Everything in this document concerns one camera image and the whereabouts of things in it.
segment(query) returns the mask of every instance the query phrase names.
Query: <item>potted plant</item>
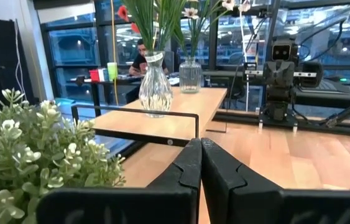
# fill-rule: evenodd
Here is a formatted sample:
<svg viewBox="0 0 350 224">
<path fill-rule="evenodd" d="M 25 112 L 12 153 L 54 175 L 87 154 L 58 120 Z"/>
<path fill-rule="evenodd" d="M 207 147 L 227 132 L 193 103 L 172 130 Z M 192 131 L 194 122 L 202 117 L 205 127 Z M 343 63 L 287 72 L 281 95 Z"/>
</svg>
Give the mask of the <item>potted plant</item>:
<svg viewBox="0 0 350 224">
<path fill-rule="evenodd" d="M 173 93 L 163 70 L 163 48 L 179 23 L 187 0 L 122 0 L 127 15 L 132 15 L 133 30 L 138 30 L 147 49 L 147 72 L 140 85 L 139 99 L 145 110 L 169 111 Z M 150 117 L 162 115 L 149 114 Z"/>
<path fill-rule="evenodd" d="M 3 90 L 0 110 L 0 223 L 36 223 L 39 200 L 59 187 L 115 187 L 125 180 L 120 155 L 108 158 L 93 122 L 63 119 L 57 105 L 21 101 Z"/>
<path fill-rule="evenodd" d="M 226 13 L 222 12 L 220 15 L 217 12 L 222 8 L 232 10 L 234 7 L 234 0 L 217 1 L 212 7 L 211 1 L 206 0 L 200 2 L 199 0 L 188 0 L 190 8 L 185 8 L 183 16 L 188 19 L 188 28 L 190 30 L 191 50 L 190 53 L 185 47 L 185 38 L 183 33 L 176 32 L 177 41 L 186 55 L 186 60 L 179 67 L 180 76 L 180 90 L 182 93 L 198 93 L 201 88 L 202 69 L 201 64 L 196 62 L 195 56 L 200 39 L 201 32 L 205 33 L 210 25 L 215 23 L 220 16 Z M 213 20 L 209 21 L 212 15 L 218 15 Z"/>
</svg>

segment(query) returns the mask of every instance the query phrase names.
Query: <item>clear glass vase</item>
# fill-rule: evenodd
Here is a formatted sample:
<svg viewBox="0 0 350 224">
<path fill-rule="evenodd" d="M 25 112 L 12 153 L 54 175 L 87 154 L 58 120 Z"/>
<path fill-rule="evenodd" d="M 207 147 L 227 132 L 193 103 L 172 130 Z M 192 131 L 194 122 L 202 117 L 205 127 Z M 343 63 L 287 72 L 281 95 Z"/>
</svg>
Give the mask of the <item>clear glass vase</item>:
<svg viewBox="0 0 350 224">
<path fill-rule="evenodd" d="M 172 88 L 162 70 L 163 51 L 146 52 L 147 72 L 140 85 L 139 99 L 145 110 L 169 111 L 173 100 Z M 147 114 L 151 118 L 163 115 Z"/>
<path fill-rule="evenodd" d="M 179 66 L 180 91 L 182 93 L 198 93 L 201 88 L 202 69 L 195 58 L 187 58 Z"/>
</svg>

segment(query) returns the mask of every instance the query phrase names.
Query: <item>green cup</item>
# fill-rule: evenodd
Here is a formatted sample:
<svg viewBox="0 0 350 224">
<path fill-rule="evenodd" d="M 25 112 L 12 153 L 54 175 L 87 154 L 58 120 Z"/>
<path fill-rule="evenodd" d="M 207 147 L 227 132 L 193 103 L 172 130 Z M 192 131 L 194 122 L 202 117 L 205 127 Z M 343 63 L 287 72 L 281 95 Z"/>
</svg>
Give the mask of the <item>green cup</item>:
<svg viewBox="0 0 350 224">
<path fill-rule="evenodd" d="M 115 63 L 115 62 L 107 63 L 107 70 L 108 70 L 108 77 L 109 77 L 110 81 L 113 81 L 115 78 L 118 77 L 117 63 Z"/>
</svg>

